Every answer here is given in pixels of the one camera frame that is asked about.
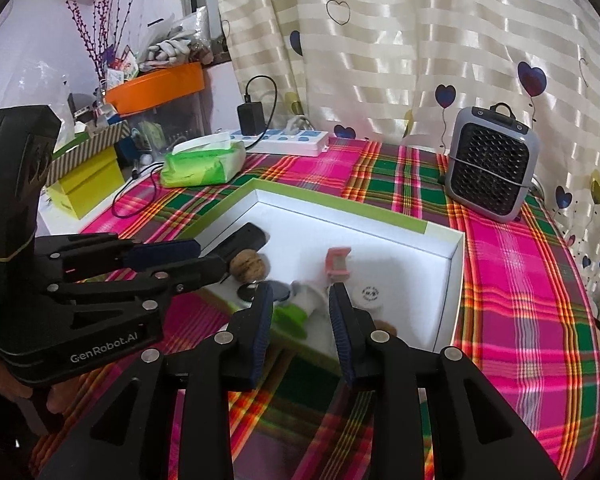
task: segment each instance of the portable heater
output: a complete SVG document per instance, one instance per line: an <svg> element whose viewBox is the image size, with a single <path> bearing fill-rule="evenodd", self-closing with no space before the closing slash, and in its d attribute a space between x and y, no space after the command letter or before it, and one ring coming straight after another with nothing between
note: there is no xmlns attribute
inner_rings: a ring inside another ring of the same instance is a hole
<svg viewBox="0 0 600 480"><path fill-rule="evenodd" d="M509 109L509 116L497 111ZM497 222L513 220L522 207L540 143L509 105L467 107L456 118L446 193L457 202Z"/></svg>

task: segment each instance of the orange storage box lid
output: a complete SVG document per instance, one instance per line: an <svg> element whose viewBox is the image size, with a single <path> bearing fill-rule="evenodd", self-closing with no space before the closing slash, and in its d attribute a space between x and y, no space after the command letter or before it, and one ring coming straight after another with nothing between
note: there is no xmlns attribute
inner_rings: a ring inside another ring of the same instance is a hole
<svg viewBox="0 0 600 480"><path fill-rule="evenodd" d="M105 100L121 116L137 114L179 97L200 92L205 79L199 62L149 72L107 91Z"/></svg>

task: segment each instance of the table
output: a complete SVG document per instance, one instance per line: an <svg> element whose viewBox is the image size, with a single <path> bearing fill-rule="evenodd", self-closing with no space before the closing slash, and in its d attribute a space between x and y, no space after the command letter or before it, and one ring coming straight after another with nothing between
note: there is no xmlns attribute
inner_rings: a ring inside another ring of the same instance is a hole
<svg viewBox="0 0 600 480"><path fill-rule="evenodd" d="M600 353L582 282L544 206L528 197L519 222L488 220L445 196L443 155L403 146L332 139L317 158L250 155L228 186L160 189L142 214L119 220L103 213L86 232L119 232L170 240L251 178L330 193L391 209L466 233L464 290L455 345L505 396L565 478L590 459L600 412ZM132 210L152 195L149 181L119 202ZM128 277L129 271L114 278ZM165 352L191 348L227 319L194 294L174 299L165 321ZM134 357L84 376L58 435L32 454L37 471L84 410ZM270 352L261 388L231 394L232 447L242 480L361 479L369 464L373 396L350 394L333 374L291 354ZM426 476L432 453L423 411ZM179 427L172 437L176 478Z"/></svg>

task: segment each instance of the curtain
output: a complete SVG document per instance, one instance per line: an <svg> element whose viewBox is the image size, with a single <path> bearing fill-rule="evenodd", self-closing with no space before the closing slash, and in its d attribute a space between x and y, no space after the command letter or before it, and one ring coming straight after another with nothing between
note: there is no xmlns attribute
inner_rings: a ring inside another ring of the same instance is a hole
<svg viewBox="0 0 600 480"><path fill-rule="evenodd" d="M339 137L442 152L461 108L509 104L541 139L546 206L600 310L600 18L587 0L219 7L241 89L258 74L278 84L278 126L304 112ZM250 93L270 109L266 85Z"/></svg>

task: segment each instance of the green tissue pack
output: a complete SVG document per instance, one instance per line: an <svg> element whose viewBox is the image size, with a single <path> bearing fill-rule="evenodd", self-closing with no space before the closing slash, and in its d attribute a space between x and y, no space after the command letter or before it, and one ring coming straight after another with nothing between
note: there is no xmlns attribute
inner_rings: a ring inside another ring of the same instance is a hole
<svg viewBox="0 0 600 480"><path fill-rule="evenodd" d="M241 141L211 141L177 153L174 150L164 156L160 183L164 187L226 184L242 169L246 156Z"/></svg>

